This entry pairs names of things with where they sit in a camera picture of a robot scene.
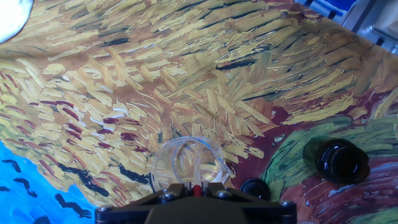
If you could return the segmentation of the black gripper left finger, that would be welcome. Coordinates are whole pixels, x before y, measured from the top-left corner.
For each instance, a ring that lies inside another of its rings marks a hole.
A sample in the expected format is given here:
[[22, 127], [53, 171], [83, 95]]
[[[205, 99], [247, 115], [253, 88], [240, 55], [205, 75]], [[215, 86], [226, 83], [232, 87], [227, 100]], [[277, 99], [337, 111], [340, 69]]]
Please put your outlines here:
[[145, 223], [150, 211], [158, 205], [165, 205], [192, 195], [192, 184], [170, 184], [149, 196], [122, 207], [102, 205], [95, 210], [96, 224]]

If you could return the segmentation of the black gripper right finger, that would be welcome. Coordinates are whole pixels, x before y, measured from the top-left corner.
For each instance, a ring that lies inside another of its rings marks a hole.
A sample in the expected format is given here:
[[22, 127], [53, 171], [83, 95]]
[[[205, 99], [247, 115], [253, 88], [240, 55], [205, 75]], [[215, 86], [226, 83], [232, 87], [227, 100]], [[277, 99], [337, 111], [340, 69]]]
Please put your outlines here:
[[245, 181], [239, 189], [221, 183], [202, 183], [201, 211], [215, 223], [297, 223], [297, 205], [290, 200], [271, 202], [264, 181]]

